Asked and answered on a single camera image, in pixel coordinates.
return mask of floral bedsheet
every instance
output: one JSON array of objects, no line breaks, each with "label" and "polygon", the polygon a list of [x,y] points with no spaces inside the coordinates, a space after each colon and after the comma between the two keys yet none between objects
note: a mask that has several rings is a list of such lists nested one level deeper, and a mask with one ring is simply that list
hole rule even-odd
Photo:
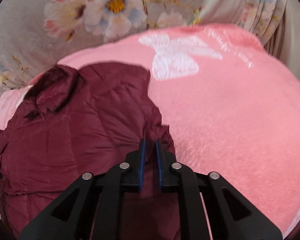
[{"label": "floral bedsheet", "polygon": [[62,57],[149,28],[234,23],[266,44],[287,0],[3,0],[0,95]]}]

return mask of metal screw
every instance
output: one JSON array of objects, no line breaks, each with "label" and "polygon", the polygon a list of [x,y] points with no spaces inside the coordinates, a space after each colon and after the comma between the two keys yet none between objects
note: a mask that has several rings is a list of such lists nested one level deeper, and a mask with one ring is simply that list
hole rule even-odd
[{"label": "metal screw", "polygon": [[209,176],[211,179],[219,179],[220,178],[220,174],[215,171],[211,172]]},{"label": "metal screw", "polygon": [[92,178],[92,174],[90,172],[86,172],[86,173],[82,174],[82,178],[84,180],[91,179]]},{"label": "metal screw", "polygon": [[130,167],[130,164],[129,163],[121,163],[119,166],[121,169],[126,170]]},{"label": "metal screw", "polygon": [[175,169],[175,170],[180,170],[181,167],[182,167],[182,165],[181,165],[181,163],[173,163],[173,164],[171,165],[171,167],[172,167],[173,169]]}]

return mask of maroon puffer jacket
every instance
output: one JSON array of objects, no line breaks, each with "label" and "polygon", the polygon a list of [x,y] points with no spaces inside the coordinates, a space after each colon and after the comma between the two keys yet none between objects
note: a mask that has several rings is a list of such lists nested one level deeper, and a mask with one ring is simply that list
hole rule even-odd
[{"label": "maroon puffer jacket", "polygon": [[173,141],[149,80],[149,71],[121,63],[55,66],[28,92],[0,132],[1,215],[16,237],[80,175],[107,172],[145,138],[144,189],[125,195],[123,240],[176,238],[178,200],[160,193],[152,150],[161,138],[174,152]]}]

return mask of pink fleece blanket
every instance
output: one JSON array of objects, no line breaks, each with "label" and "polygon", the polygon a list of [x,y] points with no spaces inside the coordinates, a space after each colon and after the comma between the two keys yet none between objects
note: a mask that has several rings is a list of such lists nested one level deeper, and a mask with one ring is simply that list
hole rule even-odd
[{"label": "pink fleece blanket", "polygon": [[[300,83],[255,36],[219,24],[151,30],[58,63],[100,61],[150,69],[178,161],[221,173],[288,235],[300,220]],[[0,98],[0,129],[27,90]]]}]

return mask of yellow flower center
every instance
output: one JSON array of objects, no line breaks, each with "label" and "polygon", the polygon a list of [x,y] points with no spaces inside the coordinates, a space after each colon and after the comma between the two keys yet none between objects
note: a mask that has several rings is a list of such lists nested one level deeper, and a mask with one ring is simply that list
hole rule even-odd
[{"label": "yellow flower center", "polygon": [[124,0],[109,0],[109,2],[106,3],[106,8],[114,14],[118,14],[126,8],[124,2]]}]

